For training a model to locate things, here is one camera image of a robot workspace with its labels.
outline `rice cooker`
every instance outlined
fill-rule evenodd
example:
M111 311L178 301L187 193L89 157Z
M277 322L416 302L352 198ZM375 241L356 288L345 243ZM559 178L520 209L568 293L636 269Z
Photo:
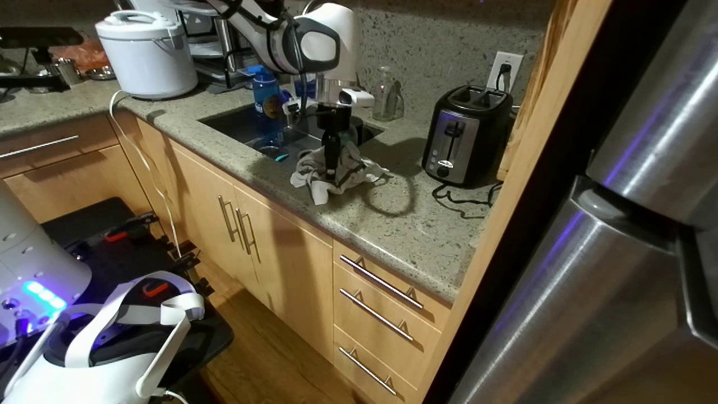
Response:
M119 87L140 98L173 98L197 86L182 23L137 8L97 23Z

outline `blue light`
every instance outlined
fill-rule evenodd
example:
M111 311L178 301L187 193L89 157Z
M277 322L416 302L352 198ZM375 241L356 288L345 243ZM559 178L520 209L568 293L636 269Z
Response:
M42 308L42 311L50 311L50 316L56 316L68 308L68 302L60 296L56 296L51 290L47 290L42 283L27 280L22 283L22 290L32 301L36 301Z

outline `granite countertop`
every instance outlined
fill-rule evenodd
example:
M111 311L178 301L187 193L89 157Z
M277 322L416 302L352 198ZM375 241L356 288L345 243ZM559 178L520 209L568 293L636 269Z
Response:
M81 82L60 94L19 91L0 104L0 136L39 126L105 111L117 82ZM427 126L410 122L380 124L383 133L361 146L361 154L390 170L385 184L364 184L343 198L332 195L314 207L305 189L290 184L292 166L225 136L197 119L251 104L251 91L195 91L173 100L137 100L119 97L126 108L151 122L205 160L269 195L292 212L325 228L336 241L367 253L373 260L413 280L418 288L452 302L473 256L476 238L487 216L478 205L440 207L430 190L438 186L421 166ZM484 189L452 189L458 200L484 200Z

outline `tile backsplash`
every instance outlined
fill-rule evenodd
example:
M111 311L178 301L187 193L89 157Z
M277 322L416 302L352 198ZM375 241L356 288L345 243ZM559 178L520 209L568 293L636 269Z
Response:
M522 54L513 82L520 104L553 0L340 0L358 18L356 69L373 87L390 65L404 89L404 119L429 124L432 104L456 86L484 86L499 49ZM69 24L93 36L113 0L0 0L0 26Z

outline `stainless steel refrigerator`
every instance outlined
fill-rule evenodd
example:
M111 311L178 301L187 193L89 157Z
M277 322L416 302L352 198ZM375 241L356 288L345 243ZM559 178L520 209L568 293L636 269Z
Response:
M716 0L679 10L452 402L718 402Z

